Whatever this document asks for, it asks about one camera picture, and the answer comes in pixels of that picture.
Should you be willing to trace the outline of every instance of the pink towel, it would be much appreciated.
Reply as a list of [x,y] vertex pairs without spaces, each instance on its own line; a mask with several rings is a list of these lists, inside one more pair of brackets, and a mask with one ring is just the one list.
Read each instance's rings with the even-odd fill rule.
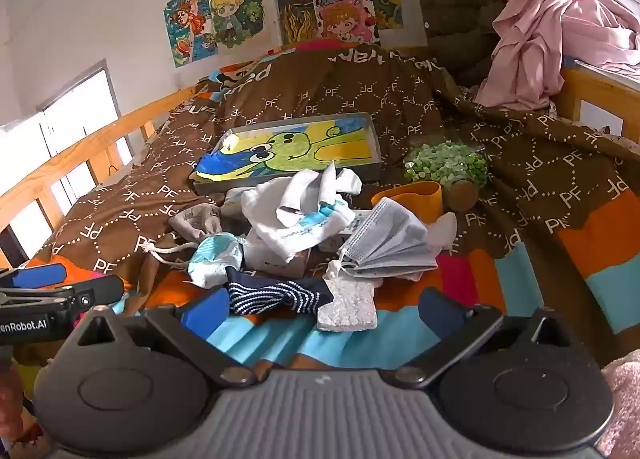
[[562,56],[640,78],[640,19],[618,0],[508,0],[494,20],[500,42],[476,102],[548,106],[564,80]]
[[609,459],[640,457],[640,350],[615,360],[603,370],[616,398],[616,410],[598,441],[598,450]]

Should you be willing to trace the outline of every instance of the gray ribbed panel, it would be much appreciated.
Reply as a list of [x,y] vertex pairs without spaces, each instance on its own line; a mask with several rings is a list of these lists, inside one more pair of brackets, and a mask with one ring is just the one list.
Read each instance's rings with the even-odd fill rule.
[[[74,457],[57,453],[52,459]],[[511,459],[455,432],[421,392],[375,371],[272,371],[227,391],[204,423],[154,459]],[[596,459],[592,449],[563,455]]]

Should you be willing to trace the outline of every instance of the metal bolt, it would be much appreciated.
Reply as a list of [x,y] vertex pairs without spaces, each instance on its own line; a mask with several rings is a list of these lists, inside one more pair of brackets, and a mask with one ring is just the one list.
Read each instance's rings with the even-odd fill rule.
[[402,383],[420,383],[424,381],[426,375],[418,367],[400,367],[396,371],[396,379]]
[[254,373],[244,367],[227,367],[220,374],[220,378],[228,381],[229,383],[247,385],[249,383],[253,383]]

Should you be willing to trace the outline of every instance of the red-haired cartoon girl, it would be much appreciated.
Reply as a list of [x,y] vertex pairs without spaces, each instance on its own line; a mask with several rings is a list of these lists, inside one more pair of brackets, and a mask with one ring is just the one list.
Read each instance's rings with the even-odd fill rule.
[[189,26],[191,33],[197,35],[204,30],[207,17],[198,15],[198,0],[186,0],[174,11],[171,20],[181,28]]

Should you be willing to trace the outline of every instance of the patterned bedspread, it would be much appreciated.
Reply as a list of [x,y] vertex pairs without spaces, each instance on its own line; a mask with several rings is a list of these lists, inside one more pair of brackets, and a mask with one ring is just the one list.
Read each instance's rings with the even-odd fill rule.
[[[211,344],[260,370],[273,363],[394,368],[437,342],[417,309],[420,292],[433,286],[467,305],[490,303],[513,315],[545,303],[602,364],[639,347],[639,156],[545,112],[478,106],[426,57],[364,45],[303,46],[204,79],[196,97],[171,112],[142,164],[82,197],[33,263],[63,262],[69,280],[117,273],[131,295],[150,295],[148,306],[182,304],[202,290],[145,260],[142,243],[162,240],[167,219],[181,209],[220,200],[196,196],[188,179],[218,137],[233,126],[367,112],[384,178],[354,198],[357,208],[370,208],[375,192],[404,182],[401,160],[412,136],[454,127],[463,141],[486,147],[491,182],[475,208],[458,215],[454,250],[420,282],[387,280],[376,290],[376,330],[324,333],[310,317],[273,312],[230,317]],[[222,80],[238,81],[221,101]],[[316,254],[310,272],[329,257]],[[21,357],[42,362],[51,352],[30,347]]]

